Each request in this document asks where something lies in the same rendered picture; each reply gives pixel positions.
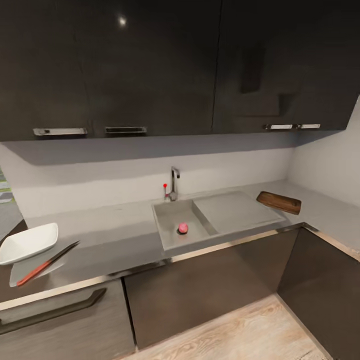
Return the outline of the vidalia onion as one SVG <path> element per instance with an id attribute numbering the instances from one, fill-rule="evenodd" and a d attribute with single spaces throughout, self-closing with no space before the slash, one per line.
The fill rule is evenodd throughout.
<path id="1" fill-rule="evenodd" d="M 189 227 L 186 223 L 182 223 L 179 225 L 178 229 L 179 229 L 179 233 L 184 234 L 189 230 Z"/>

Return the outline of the cutting board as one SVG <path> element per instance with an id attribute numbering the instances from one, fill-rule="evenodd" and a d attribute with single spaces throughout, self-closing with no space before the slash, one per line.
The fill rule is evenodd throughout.
<path id="1" fill-rule="evenodd" d="M 301 200 L 268 191 L 261 191 L 256 200 L 263 204 L 269 204 L 295 213 L 299 213 L 301 211 Z"/>

